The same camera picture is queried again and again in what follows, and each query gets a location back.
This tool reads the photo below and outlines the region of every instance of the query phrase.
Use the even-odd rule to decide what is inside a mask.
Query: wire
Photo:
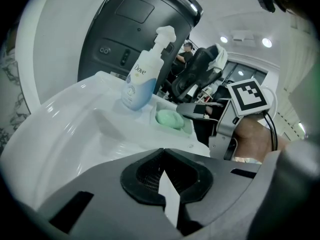
[[[266,114],[267,114],[267,116],[269,117],[269,119],[270,119],[270,121],[272,123],[274,139],[275,139],[275,150],[278,150],[278,135],[277,135],[277,130],[276,130],[275,124],[274,124],[274,121],[272,121],[271,116],[268,113],[266,113]]]
[[[266,118],[266,112],[263,112],[263,117],[264,120],[266,121],[266,123],[268,124],[269,128],[270,128],[270,134],[271,134],[271,151],[275,151],[275,143],[274,143],[274,132],[273,132],[273,128],[271,127],[271,124],[269,123],[269,121]]]

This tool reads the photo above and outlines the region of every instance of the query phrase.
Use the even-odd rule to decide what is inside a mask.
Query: white towel
[[[213,69],[214,72],[219,73],[220,71],[222,71],[227,63],[228,60],[228,53],[226,51],[225,48],[223,48],[220,44],[215,43],[216,48],[218,49],[218,56],[215,58],[214,61],[211,61],[209,63],[209,67],[207,69],[207,71]]]

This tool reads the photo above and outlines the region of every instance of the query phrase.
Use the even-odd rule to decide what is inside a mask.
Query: green soap
[[[185,122],[180,114],[175,111],[162,109],[156,113],[156,121],[163,126],[168,126],[173,129],[181,129],[184,127]]]

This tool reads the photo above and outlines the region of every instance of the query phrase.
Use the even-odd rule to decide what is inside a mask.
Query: dispenser pump head
[[[176,41],[175,29],[172,26],[161,26],[156,30],[158,36],[154,40],[155,45],[150,50],[154,54],[161,55],[163,49],[167,48],[169,43],[174,43]]]

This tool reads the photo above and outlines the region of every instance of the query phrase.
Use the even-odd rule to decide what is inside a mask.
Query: white bottle
[[[144,107],[151,99],[157,78],[164,64],[161,52],[170,42],[176,41],[175,29],[162,26],[157,30],[155,45],[150,51],[143,50],[125,80],[121,93],[124,105],[133,111]]]

